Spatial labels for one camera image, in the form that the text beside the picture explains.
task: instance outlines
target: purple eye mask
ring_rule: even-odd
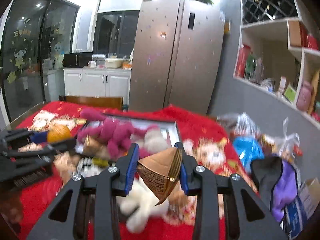
[[[271,210],[273,217],[281,222],[284,206],[298,194],[297,174],[287,161],[278,156],[251,162],[252,179],[262,201]]]

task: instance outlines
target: orange fruit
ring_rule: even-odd
[[[48,143],[60,142],[71,138],[71,131],[65,125],[55,125],[47,134]]]

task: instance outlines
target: gray wall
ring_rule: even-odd
[[[208,113],[217,116],[225,113],[246,112],[261,130],[273,136],[282,136],[282,122],[288,117],[288,134],[300,135],[303,158],[299,161],[302,180],[320,178],[320,131],[301,113],[272,96],[233,78],[239,46],[240,0],[222,0],[221,10],[226,21],[231,21],[231,33],[225,35],[217,81]]]

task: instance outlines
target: blue plastic bag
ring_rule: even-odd
[[[251,173],[250,163],[255,159],[264,159],[260,144],[251,137],[237,137],[233,141],[240,162],[247,173]]]

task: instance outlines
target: white mug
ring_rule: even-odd
[[[97,67],[97,63],[94,60],[88,62],[88,67],[95,68]]]

